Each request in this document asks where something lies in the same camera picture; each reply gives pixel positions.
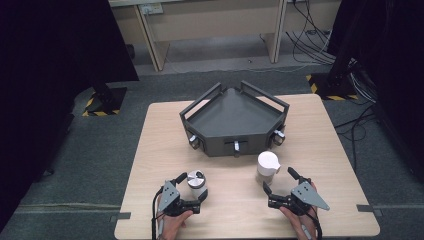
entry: floor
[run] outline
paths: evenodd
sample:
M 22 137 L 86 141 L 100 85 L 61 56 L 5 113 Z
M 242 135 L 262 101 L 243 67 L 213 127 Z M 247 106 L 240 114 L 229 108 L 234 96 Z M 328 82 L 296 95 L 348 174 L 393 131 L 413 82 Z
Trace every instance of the floor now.
M 303 33 L 300 39 L 316 49 L 317 47 L 322 49 L 326 44 L 312 31 L 308 36 Z M 174 41 L 170 45 L 164 69 L 160 72 L 155 71 L 145 45 L 133 46 L 135 52 L 133 62 L 139 76 L 217 70 L 257 71 L 278 67 L 293 67 L 290 71 L 296 71 L 302 66 L 314 64 L 314 59 L 299 50 L 293 53 L 294 44 L 287 35 L 282 37 L 277 63 L 270 62 L 268 50 L 260 35 Z

